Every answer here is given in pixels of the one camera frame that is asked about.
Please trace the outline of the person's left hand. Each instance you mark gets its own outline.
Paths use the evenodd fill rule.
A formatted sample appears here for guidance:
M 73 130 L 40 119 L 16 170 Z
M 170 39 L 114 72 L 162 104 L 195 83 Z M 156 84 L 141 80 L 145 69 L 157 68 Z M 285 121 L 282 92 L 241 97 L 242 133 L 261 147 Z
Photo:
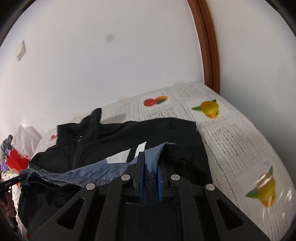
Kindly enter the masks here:
M 16 208 L 14 206 L 14 201 L 12 200 L 11 193 L 6 192 L 4 194 L 4 196 L 5 196 L 6 202 L 3 199 L 1 199 L 1 206 L 3 206 L 4 209 L 6 210 L 7 216 L 9 216 L 11 218 L 15 218 L 15 216 L 16 216 Z

